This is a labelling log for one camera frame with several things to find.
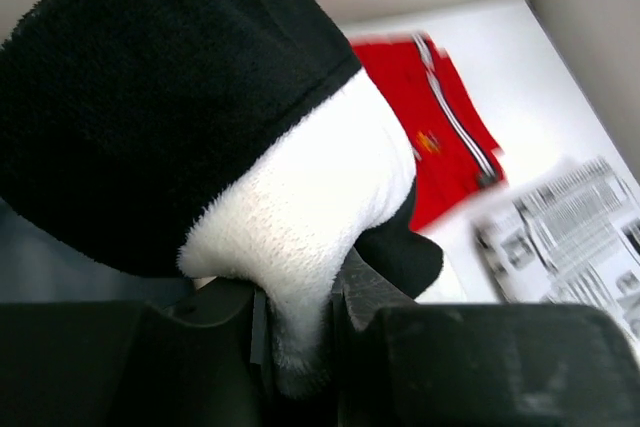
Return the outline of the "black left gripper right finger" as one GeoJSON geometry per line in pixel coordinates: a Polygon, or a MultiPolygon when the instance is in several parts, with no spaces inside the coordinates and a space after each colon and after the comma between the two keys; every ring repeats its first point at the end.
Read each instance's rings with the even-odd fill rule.
{"type": "Polygon", "coordinates": [[[342,426],[635,426],[639,368],[605,313],[421,305],[356,252],[333,288],[342,426]]]}

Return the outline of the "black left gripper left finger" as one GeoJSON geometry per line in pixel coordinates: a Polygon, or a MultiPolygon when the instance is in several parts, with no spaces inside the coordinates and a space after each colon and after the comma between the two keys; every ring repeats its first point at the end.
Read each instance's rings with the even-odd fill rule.
{"type": "Polygon", "coordinates": [[[264,426],[265,294],[217,280],[177,304],[5,304],[5,426],[264,426]]]}

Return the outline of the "newspaper print cloth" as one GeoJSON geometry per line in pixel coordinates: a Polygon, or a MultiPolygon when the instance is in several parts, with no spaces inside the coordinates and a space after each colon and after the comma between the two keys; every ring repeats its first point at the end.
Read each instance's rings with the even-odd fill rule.
{"type": "Polygon", "coordinates": [[[639,294],[639,205],[602,158],[481,215],[476,239],[511,302],[628,309],[639,294]]]}

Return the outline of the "red shirt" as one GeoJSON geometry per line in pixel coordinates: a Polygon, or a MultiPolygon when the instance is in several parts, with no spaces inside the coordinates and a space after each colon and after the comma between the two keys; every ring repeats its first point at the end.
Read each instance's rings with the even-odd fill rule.
{"type": "Polygon", "coordinates": [[[359,38],[351,46],[404,128],[416,161],[418,232],[505,181],[489,132],[448,53],[418,33],[359,38]]]}

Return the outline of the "black and white striped garment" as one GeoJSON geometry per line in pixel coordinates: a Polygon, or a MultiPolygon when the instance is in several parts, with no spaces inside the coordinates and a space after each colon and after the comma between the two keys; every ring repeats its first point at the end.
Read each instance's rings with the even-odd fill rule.
{"type": "Polygon", "coordinates": [[[293,398],[331,379],[351,251],[410,298],[445,264],[409,226],[408,136],[315,0],[39,0],[1,46],[1,195],[115,269],[259,286],[293,398]]]}

